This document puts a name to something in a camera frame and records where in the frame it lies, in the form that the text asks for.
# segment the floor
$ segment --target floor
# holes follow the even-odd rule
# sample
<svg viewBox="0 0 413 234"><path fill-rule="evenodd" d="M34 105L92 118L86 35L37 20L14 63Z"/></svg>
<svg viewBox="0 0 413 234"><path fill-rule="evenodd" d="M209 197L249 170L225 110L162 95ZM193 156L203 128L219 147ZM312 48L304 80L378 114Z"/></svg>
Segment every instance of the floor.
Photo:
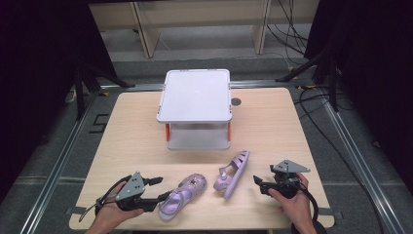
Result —
<svg viewBox="0 0 413 234"><path fill-rule="evenodd" d="M286 31L287 25L280 25L280 29ZM296 29L300 35L308 37L311 25L296 25ZM277 34L285 39L282 33L277 32ZM289 67L296 68L306 60L300 54L286 49L284 45L277 42L270 31L267 31L264 54L257 55L253 50L250 29L247 26L169 28L163 30L152 58L144 56L139 38L132 30L107 31L102 32L101 35L118 76L138 84L138 89L149 89L149 85L155 85L154 89L157 89L156 85L163 82L162 75L165 75L163 69L185 64L202 66L243 64L243 62L247 64L246 68L234 72L235 81L240 81L235 85L271 83L271 86L287 87L294 101L297 101L297 114L300 116L303 130L318 166L330 206L334 210L336 224L329 228L328 232L380 232L371 202L350 173L350 168L361 178L364 178L365 174L367 177L373 175L373 183L377 181L380 192L373 194L372 197L384 198L375 200L376 205L389 203L386 209L379 209L384 233L413 233L413 224L409 221L413 198L380 147L372 143L374 136L357 115L357 111L353 109L351 101L345 94L340 95L338 99L340 106L338 114L331 112L327 101L322 98L311 98L303 102L310 112L306 114L298 102L302 90L297 89L296 86L308 84L307 77L311 77L312 68L307 74L304 73L303 77L298 77L298 81L275 84L274 79L288 74ZM290 43L295 43L291 38L288 40ZM269 67L277 72L259 72L261 68L271 71ZM102 86L110 89L112 84L105 80L101 82ZM306 93L306 97L319 94L320 90L310 90ZM68 94L67 106L61 109L60 115L52 123L45 135L44 144L39 145L35 150L8 197L1 204L0 233L25 233L27 218L33 213L32 207L39 201L39 195L51 178L56 179L56 184L49 187L52 191L50 197L40 199L45 206L39 211L40 218L35 219L37 222L30 229L33 230L31 233L78 233L69 228L68 219L73 212L72 209L102 136L102 133L95 133L102 127L96 124L96 120L98 119L98 123L107 123L117 95L118 93L111 92L93 97L85 92L86 99L93 100L94 104L88 109L88 117L84 119L73 147L65 152L67 139L73 136L72 129L78 124L75 121L76 104L75 101L71 101L73 95ZM343 137L338 134L337 123L340 123L340 120L345 123L345 129L354 141L356 151L361 155L363 161L361 166L357 161L357 155L352 156L352 147L343 143ZM64 153L67 153L68 157L66 160L61 160ZM61 170L59 174L55 174L59 162ZM276 230L276 233L289 233L289 231Z"/></svg>

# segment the cable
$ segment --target cable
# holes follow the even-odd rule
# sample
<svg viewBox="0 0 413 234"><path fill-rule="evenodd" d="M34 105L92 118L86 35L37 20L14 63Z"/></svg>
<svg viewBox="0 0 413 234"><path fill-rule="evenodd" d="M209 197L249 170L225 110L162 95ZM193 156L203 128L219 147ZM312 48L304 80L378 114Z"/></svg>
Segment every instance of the cable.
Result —
<svg viewBox="0 0 413 234"><path fill-rule="evenodd" d="M374 214L376 215L379 227L380 227L380 233L384 233L384 229L383 229L383 224L381 222L380 219L380 215L379 215L379 211L377 209L377 207L374 205L374 201L373 198L371 197L370 193L367 191L367 188L365 187L364 184L362 184L362 182L359 180L359 178L357 177L356 173L353 171L353 169L351 168L351 166L349 165L349 163L346 161L346 159L344 158L344 156L340 153L340 151L338 150L338 148L333 144L333 142L327 137L327 135L319 128L319 126L316 124L316 122L313 120L313 118L310 116L309 112L307 111L307 109L304 107L303 103L302 103L302 96L304 95L304 93L306 93L308 90L304 90L301 94L300 94L300 98L299 98L299 103L301 105L301 108L303 108L304 112L307 114L307 116L309 117L310 121L313 123L313 125L316 127L316 129L319 131L319 133L327 140L327 142L333 147L333 149L337 152L337 154L339 155L340 159L343 161L343 163L345 164L345 166L347 167L347 169L349 170L349 172L352 174L352 176L355 178L356 182L360 185L361 189L364 191L364 193L367 195L368 200L370 201L372 207L373 207L373 211Z"/></svg>

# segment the person's right hand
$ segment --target person's right hand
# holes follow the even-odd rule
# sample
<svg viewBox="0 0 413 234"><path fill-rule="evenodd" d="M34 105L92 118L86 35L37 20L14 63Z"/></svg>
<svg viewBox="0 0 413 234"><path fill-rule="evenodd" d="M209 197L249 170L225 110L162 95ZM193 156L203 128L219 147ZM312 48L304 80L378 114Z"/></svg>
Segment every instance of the person's right hand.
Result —
<svg viewBox="0 0 413 234"><path fill-rule="evenodd" d="M297 173L297 175L301 183L308 188L309 181L302 174ZM285 198L273 188L268 192L280 202L282 206L279 207L279 211L288 215L300 234L317 233L311 216L310 200L301 190L291 199Z"/></svg>

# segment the purple shoe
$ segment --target purple shoe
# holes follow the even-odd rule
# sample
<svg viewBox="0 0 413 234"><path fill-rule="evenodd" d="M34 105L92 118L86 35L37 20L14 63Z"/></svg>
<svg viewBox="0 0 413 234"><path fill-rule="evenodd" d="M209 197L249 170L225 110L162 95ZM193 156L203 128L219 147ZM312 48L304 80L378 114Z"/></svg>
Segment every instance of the purple shoe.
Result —
<svg viewBox="0 0 413 234"><path fill-rule="evenodd" d="M238 180L241 177L241 174L244 171L246 162L248 162L249 152L248 151L241 151L238 155L236 155L233 160L231 161L228 166L219 169L219 178L216 180L213 188L216 191L222 191L224 189L224 199L228 200L234 192L235 186L237 185ZM228 175L225 171L228 167L232 166L235 170L234 177Z"/></svg>
<svg viewBox="0 0 413 234"><path fill-rule="evenodd" d="M207 180L203 175L192 174L184 178L173 189L166 201L159 206L159 216L163 221L173 219L189 202L200 196L207 189Z"/></svg>

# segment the gray carpet floor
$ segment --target gray carpet floor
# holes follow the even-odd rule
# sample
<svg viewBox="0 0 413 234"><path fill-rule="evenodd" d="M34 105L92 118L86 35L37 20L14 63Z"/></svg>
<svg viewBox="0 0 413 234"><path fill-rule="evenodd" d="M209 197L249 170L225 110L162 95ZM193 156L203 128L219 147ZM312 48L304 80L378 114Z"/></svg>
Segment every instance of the gray carpet floor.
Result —
<svg viewBox="0 0 413 234"><path fill-rule="evenodd" d="M229 67L232 80L274 80L280 78L287 71L278 64L282 61L266 59L209 59L180 61L148 61L142 63L116 63L119 76L134 84L163 83L166 71L188 67ZM252 72L260 67L262 72ZM297 101L302 90L298 85L311 83L311 70L303 74L298 80L290 83L277 84L290 90L292 99ZM83 186L89 167L94 159L102 133L96 134L92 131L100 130L101 126L94 125L97 115L109 115L116 103L119 93L109 93L98 96L92 106L85 127L80 133L75 147L70 154L69 160L64 167L61 177L57 183L53 196L48 203L45 212L36 228L36 233L79 233L68 226L70 214L68 210L75 206L77 198ZM319 90L306 92L305 97L319 95ZM343 118L349 132L352 134L364 160L368 163L370 170L376 176L380 186L394 207L394 212L401 221L406 233L413 233L411 211L413 210L413 197L406 189L397 175L386 155L382 150L372 144L375 140L367 125L353 108L351 101L345 94L338 98L339 114ZM314 98L303 102L305 108L310 112L320 129L327 135L343 158L355 170L342 139L337 134L330 116L325 108L328 103L324 99ZM301 125L309 142L310 149L318 167L321 182L333 212L336 222L328 233L380 233L378 220L376 219L372 204L364 194L360 185L349 172L330 143L319 133L315 125L305 115L300 104L296 104ZM69 102L60 110L56 121L46 134L48 140L39 145L27 163L20 177L10 190L7 198L0 207L0 233L20 233L27 215L40 194L42 186L49 176L56 159L75 124L76 102ZM99 117L99 122L107 122L108 117ZM288 230L276 230L276 233L289 233Z"/></svg>

